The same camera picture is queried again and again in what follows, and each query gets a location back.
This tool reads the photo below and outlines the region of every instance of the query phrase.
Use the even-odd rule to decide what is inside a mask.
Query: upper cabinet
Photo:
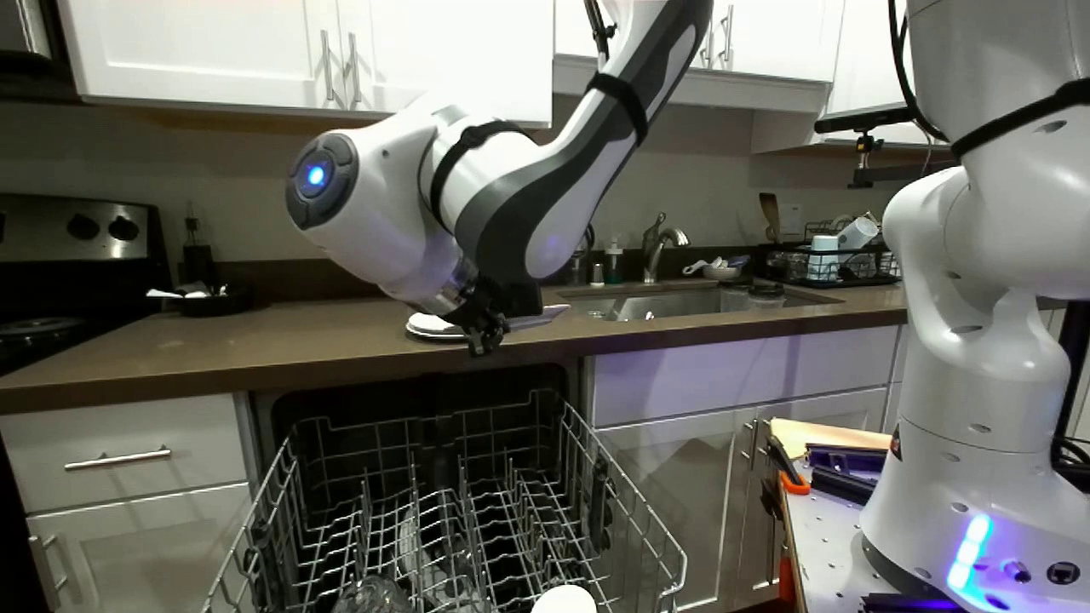
[[[84,100],[553,120],[553,0],[60,0]]]
[[[841,10],[845,0],[714,0],[672,102],[814,114],[834,78]],[[579,97],[597,67],[581,0],[554,0],[554,55],[554,89]]]
[[[882,0],[845,0],[841,46],[834,63],[834,82],[828,100],[804,116],[764,114],[756,116],[756,150],[792,150],[821,144],[856,144],[857,133],[814,133],[814,120],[825,114],[850,114],[872,107],[898,107],[901,92],[895,82],[891,46],[889,46],[889,4]],[[925,137],[912,122],[872,130],[889,146],[925,146]]]

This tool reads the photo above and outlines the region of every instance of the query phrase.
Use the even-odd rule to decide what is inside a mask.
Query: stove
[[[0,376],[98,339],[169,287],[149,206],[0,195]]]

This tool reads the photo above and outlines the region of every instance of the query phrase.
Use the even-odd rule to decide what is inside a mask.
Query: faucet
[[[649,226],[649,231],[645,235],[645,254],[649,254],[648,267],[645,267],[645,287],[658,282],[658,259],[669,247],[689,247],[689,235],[680,230],[662,230],[662,220]]]

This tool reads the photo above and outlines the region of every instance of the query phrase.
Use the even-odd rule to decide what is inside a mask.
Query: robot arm
[[[423,100],[317,137],[287,189],[293,223],[356,281],[459,324],[477,352],[497,348],[506,318],[540,309],[535,282],[573,259],[711,18],[711,0],[623,6],[607,66],[553,144]]]

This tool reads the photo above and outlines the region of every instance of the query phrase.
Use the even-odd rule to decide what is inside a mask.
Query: blue light
[[[309,183],[309,189],[324,189],[324,183],[327,183],[327,170],[324,170],[324,167],[309,167],[309,170],[305,170],[305,183]]]
[[[970,574],[983,557],[987,536],[990,536],[990,519],[987,516],[970,519],[970,526],[957,545],[955,567],[947,574],[947,586],[970,603],[982,603],[982,586],[970,582]]]

